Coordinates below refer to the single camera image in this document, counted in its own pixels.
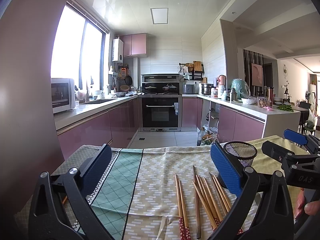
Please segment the right hand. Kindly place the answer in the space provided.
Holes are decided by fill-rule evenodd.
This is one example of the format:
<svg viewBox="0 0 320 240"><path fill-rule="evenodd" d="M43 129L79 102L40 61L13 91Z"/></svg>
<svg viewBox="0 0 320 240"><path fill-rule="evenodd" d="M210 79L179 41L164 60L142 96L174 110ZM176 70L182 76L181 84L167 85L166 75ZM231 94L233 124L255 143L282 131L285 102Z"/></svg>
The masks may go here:
<svg viewBox="0 0 320 240"><path fill-rule="evenodd" d="M303 212L307 215L314 216L319 212L319 210L320 201L318 200L314 202L305 203L304 189L300 188L294 211L295 219L300 217Z"/></svg>

